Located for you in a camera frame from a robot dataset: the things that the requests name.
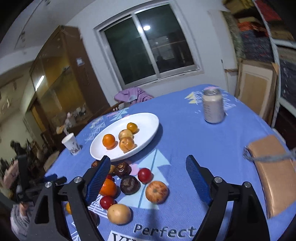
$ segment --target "blue gripper pad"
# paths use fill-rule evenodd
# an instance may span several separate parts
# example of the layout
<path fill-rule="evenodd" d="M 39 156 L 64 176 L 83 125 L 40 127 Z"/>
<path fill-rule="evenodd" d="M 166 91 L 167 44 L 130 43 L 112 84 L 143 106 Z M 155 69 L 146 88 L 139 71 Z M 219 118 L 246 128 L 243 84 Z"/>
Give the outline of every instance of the blue gripper pad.
<path fill-rule="evenodd" d="M 110 158 L 104 156 L 100 161 L 100 166 L 92 179 L 87 183 L 85 201 L 88 205 L 96 200 L 98 194 L 106 180 L 110 171 L 111 161 Z"/>
<path fill-rule="evenodd" d="M 212 198 L 210 196 L 210 186 L 200 173 L 201 166 L 197 163 L 192 155 L 186 158 L 186 170 L 189 177 L 194 185 L 194 188 L 199 196 L 199 198 L 204 201 L 208 206 L 212 203 Z"/>

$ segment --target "window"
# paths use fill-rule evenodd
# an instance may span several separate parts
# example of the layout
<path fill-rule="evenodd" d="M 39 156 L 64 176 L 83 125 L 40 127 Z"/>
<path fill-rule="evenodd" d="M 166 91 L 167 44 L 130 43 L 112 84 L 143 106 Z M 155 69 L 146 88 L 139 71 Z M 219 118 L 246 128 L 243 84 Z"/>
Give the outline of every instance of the window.
<path fill-rule="evenodd" d="M 132 12 L 100 34 L 124 89 L 198 70 L 170 4 Z"/>

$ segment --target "can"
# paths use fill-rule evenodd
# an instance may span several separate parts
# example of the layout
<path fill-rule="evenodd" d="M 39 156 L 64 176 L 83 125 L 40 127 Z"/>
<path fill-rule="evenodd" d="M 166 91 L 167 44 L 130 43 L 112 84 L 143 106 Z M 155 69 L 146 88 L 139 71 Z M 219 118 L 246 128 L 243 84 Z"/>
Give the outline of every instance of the can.
<path fill-rule="evenodd" d="M 224 120 L 223 97 L 218 88 L 206 88 L 202 102 L 206 122 L 217 124 Z"/>

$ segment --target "red cherry tomato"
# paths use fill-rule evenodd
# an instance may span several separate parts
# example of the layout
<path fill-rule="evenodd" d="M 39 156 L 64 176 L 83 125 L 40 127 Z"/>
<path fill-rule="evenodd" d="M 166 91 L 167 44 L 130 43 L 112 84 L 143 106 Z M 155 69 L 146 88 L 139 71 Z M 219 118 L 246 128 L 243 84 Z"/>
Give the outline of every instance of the red cherry tomato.
<path fill-rule="evenodd" d="M 106 178 L 113 180 L 113 177 L 110 174 L 108 174 Z"/>
<path fill-rule="evenodd" d="M 141 183 L 147 184 L 153 178 L 152 172 L 148 168 L 142 168 L 138 172 L 138 179 Z"/>
<path fill-rule="evenodd" d="M 106 210 L 108 210 L 108 208 L 111 207 L 113 204 L 115 204 L 115 201 L 109 196 L 102 197 L 100 200 L 101 207 Z"/>

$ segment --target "gray string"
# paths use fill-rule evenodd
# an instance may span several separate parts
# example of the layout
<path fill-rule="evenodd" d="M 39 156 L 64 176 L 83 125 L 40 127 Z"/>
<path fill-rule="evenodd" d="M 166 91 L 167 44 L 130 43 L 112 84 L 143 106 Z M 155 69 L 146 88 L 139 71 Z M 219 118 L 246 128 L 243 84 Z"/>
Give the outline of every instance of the gray string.
<path fill-rule="evenodd" d="M 296 147 L 289 152 L 281 155 L 274 156 L 260 156 L 260 157 L 252 157 L 249 150 L 245 147 L 243 152 L 243 157 L 249 161 L 261 161 L 261 162 L 276 162 L 282 161 L 286 159 L 296 159 Z"/>

